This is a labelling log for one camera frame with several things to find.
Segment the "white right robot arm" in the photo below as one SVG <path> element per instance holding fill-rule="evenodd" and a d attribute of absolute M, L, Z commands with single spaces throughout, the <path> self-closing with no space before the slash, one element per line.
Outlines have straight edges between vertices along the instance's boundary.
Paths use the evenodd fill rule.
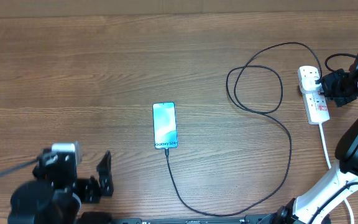
<path fill-rule="evenodd" d="M 344 106 L 358 98 L 358 53 L 348 71 L 331 70 L 322 75 L 317 68 L 298 69 L 300 91 L 311 124 L 327 120 L 326 102 Z M 261 223 L 324 223 L 329 213 L 358 191 L 358 118 L 339 140 L 335 163 L 307 193 L 292 199 Z"/>

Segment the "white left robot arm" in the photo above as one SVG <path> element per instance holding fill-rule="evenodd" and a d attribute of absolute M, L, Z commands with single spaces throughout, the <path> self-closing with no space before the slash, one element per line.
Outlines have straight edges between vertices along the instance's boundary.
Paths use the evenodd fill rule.
<path fill-rule="evenodd" d="M 104 212 L 85 212 L 77 217 L 84 203 L 99 203 L 112 197 L 111 153 L 105 153 L 96 170 L 99 178 L 77 177 L 76 151 L 46 149 L 33 169 L 35 180 L 22 184 L 11 197 L 8 223 L 17 224 L 108 224 Z"/>

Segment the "Samsung Galaxy smartphone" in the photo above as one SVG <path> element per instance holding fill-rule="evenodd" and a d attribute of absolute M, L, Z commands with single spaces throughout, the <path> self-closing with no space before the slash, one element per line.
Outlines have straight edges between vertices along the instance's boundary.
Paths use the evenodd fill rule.
<path fill-rule="evenodd" d="M 155 148 L 177 148 L 178 133 L 174 102 L 154 103 L 152 112 Z"/>

